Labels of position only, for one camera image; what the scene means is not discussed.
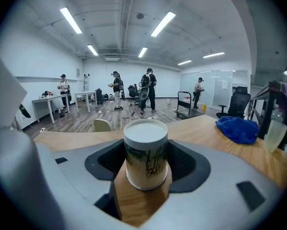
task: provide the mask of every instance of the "beige chair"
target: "beige chair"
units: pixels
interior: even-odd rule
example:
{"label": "beige chair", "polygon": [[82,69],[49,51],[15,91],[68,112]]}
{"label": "beige chair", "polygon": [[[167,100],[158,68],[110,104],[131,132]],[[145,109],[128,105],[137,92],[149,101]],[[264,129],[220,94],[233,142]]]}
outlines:
{"label": "beige chair", "polygon": [[111,131],[109,122],[103,119],[95,119],[94,126],[95,126],[95,132]]}

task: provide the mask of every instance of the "paper cup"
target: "paper cup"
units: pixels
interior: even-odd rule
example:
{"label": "paper cup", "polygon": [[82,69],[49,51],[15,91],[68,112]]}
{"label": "paper cup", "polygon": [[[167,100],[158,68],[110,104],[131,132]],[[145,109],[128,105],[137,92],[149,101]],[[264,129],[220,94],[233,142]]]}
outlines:
{"label": "paper cup", "polygon": [[167,140],[167,126],[158,120],[136,120],[124,128],[126,175],[137,189],[156,188],[166,179]]}

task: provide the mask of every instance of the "yellow bucket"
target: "yellow bucket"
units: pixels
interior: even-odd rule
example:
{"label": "yellow bucket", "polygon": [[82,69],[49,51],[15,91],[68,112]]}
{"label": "yellow bucket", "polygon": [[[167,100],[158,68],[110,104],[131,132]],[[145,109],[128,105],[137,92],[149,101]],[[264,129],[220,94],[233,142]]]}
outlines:
{"label": "yellow bucket", "polygon": [[206,105],[202,105],[202,111],[205,112],[205,110],[206,110]]}

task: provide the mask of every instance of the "cylindrical container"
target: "cylindrical container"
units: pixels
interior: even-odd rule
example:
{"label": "cylindrical container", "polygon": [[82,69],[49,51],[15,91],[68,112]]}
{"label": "cylindrical container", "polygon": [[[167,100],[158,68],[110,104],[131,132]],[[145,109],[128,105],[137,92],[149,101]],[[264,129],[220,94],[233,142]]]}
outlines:
{"label": "cylindrical container", "polygon": [[133,121],[124,128],[126,175],[140,190],[161,185],[167,176],[167,126],[154,119]]}
{"label": "cylindrical container", "polygon": [[202,111],[206,111],[206,105],[202,105]]}
{"label": "cylindrical container", "polygon": [[268,132],[264,137],[264,147],[269,152],[274,152],[282,141],[286,131],[287,126],[285,124],[272,119],[268,128]]}

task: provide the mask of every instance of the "white lid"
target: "white lid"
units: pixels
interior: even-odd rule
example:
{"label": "white lid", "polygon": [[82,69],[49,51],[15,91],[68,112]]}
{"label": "white lid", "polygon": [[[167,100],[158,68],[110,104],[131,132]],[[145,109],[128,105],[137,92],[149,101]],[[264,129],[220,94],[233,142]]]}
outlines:
{"label": "white lid", "polygon": [[133,121],[124,128],[124,141],[137,150],[151,150],[160,147],[168,139],[167,126],[154,119]]}

